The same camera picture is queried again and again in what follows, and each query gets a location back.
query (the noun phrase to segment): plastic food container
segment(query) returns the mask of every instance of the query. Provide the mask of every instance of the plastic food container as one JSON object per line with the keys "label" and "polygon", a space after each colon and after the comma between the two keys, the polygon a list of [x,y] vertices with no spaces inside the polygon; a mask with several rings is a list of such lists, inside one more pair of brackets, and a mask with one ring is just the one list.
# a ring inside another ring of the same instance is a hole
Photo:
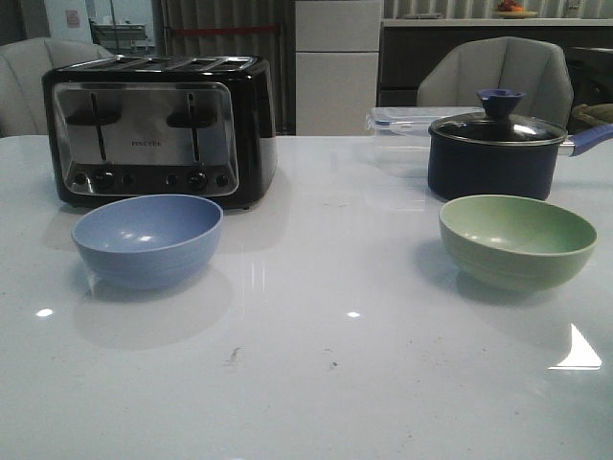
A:
{"label": "plastic food container", "polygon": [[375,107],[366,116],[373,132],[373,159],[385,173],[426,177],[430,124],[442,117],[483,112],[482,107]]}

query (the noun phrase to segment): black toaster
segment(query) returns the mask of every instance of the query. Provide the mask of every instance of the black toaster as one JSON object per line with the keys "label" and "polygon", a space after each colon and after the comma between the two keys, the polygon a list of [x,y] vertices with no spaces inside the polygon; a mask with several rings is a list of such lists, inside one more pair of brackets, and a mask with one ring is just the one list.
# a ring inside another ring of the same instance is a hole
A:
{"label": "black toaster", "polygon": [[277,167],[261,57],[116,56],[43,77],[59,197],[76,206],[152,194],[247,208]]}

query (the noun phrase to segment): chair backrest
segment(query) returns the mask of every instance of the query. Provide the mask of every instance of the chair backrest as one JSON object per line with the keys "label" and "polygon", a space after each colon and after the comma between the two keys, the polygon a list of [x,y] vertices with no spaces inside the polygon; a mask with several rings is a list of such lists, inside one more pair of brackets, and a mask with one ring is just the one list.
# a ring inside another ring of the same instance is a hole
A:
{"label": "chair backrest", "polygon": [[110,56],[93,43],[48,37],[0,46],[0,136],[46,134],[42,76],[56,67]]}
{"label": "chair backrest", "polygon": [[526,97],[514,113],[566,126],[573,87],[562,49],[544,41],[503,36],[464,43],[424,79],[421,106],[481,106],[476,91],[507,88]]}

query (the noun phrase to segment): bowl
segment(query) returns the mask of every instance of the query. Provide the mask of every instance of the bowl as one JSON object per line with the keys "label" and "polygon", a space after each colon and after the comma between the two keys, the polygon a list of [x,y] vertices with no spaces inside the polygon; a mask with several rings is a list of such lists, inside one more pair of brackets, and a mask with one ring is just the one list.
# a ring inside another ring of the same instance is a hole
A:
{"label": "bowl", "polygon": [[72,237],[85,264],[124,288],[167,288],[213,257],[223,211],[193,195],[143,195],[83,216]]}
{"label": "bowl", "polygon": [[559,286],[585,266],[596,229],[577,214],[533,198],[471,195],[439,214],[443,245],[456,265],[497,288]]}

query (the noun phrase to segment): white cabinet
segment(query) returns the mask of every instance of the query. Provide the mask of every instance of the white cabinet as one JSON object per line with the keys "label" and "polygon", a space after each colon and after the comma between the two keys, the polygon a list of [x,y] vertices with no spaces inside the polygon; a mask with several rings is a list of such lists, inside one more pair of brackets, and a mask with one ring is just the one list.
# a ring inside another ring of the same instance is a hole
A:
{"label": "white cabinet", "polygon": [[366,134],[381,0],[296,2],[296,134]]}

